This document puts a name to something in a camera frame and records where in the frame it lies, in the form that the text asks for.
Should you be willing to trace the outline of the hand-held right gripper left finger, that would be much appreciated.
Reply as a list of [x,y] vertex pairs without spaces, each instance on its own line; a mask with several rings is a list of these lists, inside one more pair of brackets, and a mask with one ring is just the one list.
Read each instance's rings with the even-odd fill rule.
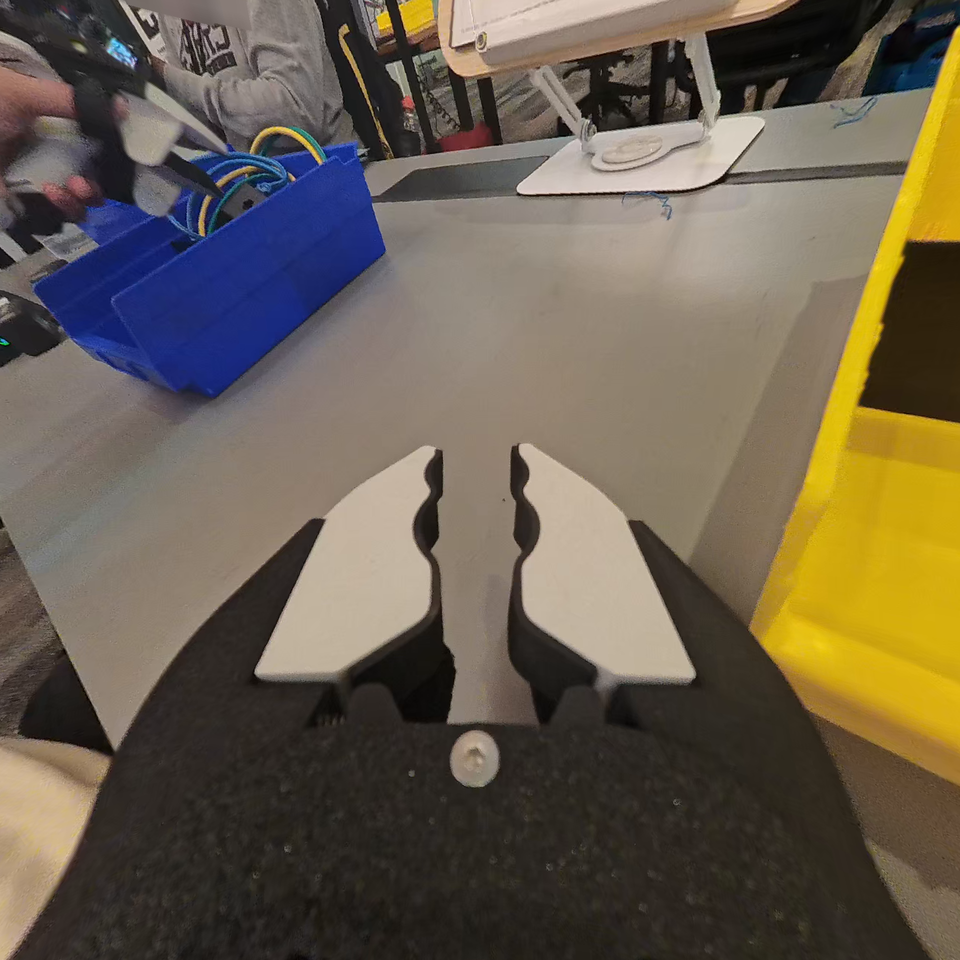
[[322,519],[254,669],[259,682],[324,684],[342,704],[379,684],[405,719],[447,720],[455,670],[434,555],[443,466],[443,451],[423,445]]

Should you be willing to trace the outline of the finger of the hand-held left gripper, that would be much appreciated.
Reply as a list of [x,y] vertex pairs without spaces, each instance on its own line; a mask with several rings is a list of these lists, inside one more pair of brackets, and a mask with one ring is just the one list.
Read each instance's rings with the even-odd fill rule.
[[146,81],[142,93],[125,92],[121,97],[126,112],[119,132],[134,163],[162,167],[184,139],[208,152],[227,153],[220,136],[154,83]]
[[192,158],[171,152],[158,165],[133,163],[133,203],[153,217],[166,217],[182,193],[221,200],[224,191]]

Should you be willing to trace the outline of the blue plastic bin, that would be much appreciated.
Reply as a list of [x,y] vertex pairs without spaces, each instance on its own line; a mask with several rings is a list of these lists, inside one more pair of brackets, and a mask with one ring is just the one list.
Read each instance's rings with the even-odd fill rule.
[[141,219],[33,291],[92,358],[216,398],[385,254],[357,144],[323,151],[282,155],[294,180],[210,238]]

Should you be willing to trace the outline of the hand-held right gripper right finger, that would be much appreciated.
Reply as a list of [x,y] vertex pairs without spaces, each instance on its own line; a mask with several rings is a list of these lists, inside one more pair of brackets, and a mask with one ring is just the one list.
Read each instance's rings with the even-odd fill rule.
[[508,652],[540,725],[570,690],[691,690],[692,655],[624,510],[530,441],[510,450]]

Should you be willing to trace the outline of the person's left hand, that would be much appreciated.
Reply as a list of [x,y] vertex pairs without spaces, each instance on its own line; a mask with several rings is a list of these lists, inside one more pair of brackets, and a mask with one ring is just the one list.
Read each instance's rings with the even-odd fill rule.
[[[8,167],[33,139],[37,121],[42,118],[74,121],[77,118],[73,87],[48,78],[34,78],[1,68],[1,167],[2,198],[7,196]],[[100,207],[103,196],[99,186],[80,175],[43,181],[40,192],[73,223],[83,222],[87,210]]]

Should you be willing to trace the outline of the person's beige pants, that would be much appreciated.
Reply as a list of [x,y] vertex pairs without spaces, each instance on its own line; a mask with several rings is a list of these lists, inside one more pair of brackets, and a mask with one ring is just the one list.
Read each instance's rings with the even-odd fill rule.
[[90,819],[111,759],[64,743],[1,739],[1,957],[48,905]]

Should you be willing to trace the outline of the yellow plastic bin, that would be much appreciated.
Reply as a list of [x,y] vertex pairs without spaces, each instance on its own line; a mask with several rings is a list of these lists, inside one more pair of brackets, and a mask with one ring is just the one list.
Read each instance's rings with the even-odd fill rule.
[[958,784],[958,59],[861,295],[751,629],[814,715]]

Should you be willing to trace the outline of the small black device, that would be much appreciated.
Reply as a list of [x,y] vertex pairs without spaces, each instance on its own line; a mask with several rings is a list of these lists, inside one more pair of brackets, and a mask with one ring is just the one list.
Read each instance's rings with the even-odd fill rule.
[[66,340],[43,306],[19,294],[1,293],[1,366],[21,356],[38,357]]

